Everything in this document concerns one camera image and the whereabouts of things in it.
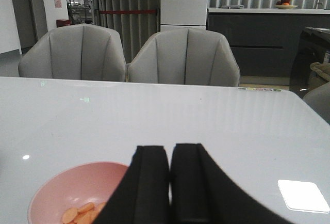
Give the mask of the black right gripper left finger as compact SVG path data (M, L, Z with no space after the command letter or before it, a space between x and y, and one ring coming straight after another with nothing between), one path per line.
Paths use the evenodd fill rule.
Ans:
M169 164L163 146L137 146L131 164L94 223L168 223Z

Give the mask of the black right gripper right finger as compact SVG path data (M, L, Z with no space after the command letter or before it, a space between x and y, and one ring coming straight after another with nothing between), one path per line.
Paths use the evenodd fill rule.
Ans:
M200 143L176 144L170 174L174 223L288 223L240 188Z

